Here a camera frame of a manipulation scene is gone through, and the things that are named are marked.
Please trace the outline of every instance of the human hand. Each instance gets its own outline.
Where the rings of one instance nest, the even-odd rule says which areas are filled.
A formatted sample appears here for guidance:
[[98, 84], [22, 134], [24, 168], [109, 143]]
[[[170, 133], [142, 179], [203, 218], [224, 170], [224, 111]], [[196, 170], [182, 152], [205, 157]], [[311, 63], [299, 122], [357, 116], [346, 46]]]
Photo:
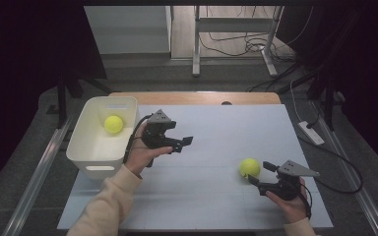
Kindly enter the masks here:
[[[302, 187], [300, 188], [300, 192], [303, 195], [303, 197], [306, 199], [306, 192], [305, 188], [303, 187], [305, 185], [305, 181], [302, 178], [300, 179], [300, 183], [302, 184]], [[306, 217], [306, 207], [303, 201], [300, 199], [300, 197], [296, 197], [291, 201], [285, 201], [276, 194], [267, 191], [266, 196], [276, 205], [278, 205], [281, 210], [283, 211], [284, 217], [289, 223], [297, 222], [303, 218]]]
[[146, 129], [146, 126], [147, 123], [144, 123], [138, 129], [134, 142], [131, 145], [130, 155], [127, 162], [125, 163], [125, 166], [137, 176], [140, 176], [140, 173], [143, 171], [143, 169], [154, 158], [160, 156], [161, 154], [167, 154], [173, 151], [172, 147], [160, 147], [156, 149], [148, 148], [141, 140], [143, 131]]

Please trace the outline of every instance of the plastic container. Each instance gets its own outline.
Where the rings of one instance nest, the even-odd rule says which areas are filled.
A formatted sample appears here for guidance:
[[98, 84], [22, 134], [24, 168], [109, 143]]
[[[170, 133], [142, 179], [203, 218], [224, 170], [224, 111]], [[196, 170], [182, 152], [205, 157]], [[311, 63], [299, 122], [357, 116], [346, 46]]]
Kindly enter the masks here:
[[[105, 131], [108, 116], [121, 117], [117, 134]], [[99, 96], [87, 101], [67, 147], [67, 157], [90, 179], [113, 176], [122, 164], [128, 140], [138, 122], [137, 99], [130, 96]]]

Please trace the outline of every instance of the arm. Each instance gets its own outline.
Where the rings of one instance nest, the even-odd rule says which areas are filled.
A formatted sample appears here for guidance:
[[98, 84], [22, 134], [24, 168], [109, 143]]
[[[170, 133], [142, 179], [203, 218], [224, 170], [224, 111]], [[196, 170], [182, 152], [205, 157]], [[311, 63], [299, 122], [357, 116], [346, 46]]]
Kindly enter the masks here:
[[[305, 185], [305, 181], [301, 178], [300, 182]], [[301, 188], [302, 195], [306, 198], [305, 189]], [[284, 225], [284, 230], [288, 236], [315, 236], [315, 232], [306, 217], [306, 209], [302, 200], [296, 197], [292, 201], [285, 201], [274, 193], [268, 191], [266, 196], [278, 205], [284, 214], [288, 224]]]
[[[136, 137], [141, 137], [143, 125]], [[136, 139], [127, 163], [111, 178], [103, 180], [101, 191], [87, 204], [68, 235], [117, 235], [119, 224], [131, 210], [133, 196], [141, 184], [140, 173], [153, 158], [172, 152], [172, 147], [148, 149]]]

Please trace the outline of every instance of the sleeve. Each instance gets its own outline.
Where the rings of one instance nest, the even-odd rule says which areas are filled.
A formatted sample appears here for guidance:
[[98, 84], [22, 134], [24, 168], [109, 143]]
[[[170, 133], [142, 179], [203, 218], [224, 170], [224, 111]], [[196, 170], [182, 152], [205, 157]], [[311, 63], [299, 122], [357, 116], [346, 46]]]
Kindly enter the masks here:
[[314, 229], [308, 218], [291, 224], [285, 224], [283, 227], [287, 236], [315, 236]]
[[103, 180], [100, 192], [87, 204], [67, 235], [117, 235], [141, 182], [122, 165], [113, 177]]

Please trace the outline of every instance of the tennis ball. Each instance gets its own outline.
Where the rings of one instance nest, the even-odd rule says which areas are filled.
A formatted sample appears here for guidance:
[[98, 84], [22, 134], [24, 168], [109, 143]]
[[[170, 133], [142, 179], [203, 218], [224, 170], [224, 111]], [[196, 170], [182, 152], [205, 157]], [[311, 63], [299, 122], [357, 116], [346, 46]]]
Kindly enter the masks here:
[[116, 134], [122, 130], [124, 123], [122, 122], [122, 119], [119, 116], [112, 115], [108, 116], [105, 119], [103, 126], [105, 127], [106, 132], [110, 134]]
[[239, 170], [244, 178], [248, 178], [248, 175], [257, 177], [260, 174], [260, 163], [254, 158], [245, 158], [241, 161]]

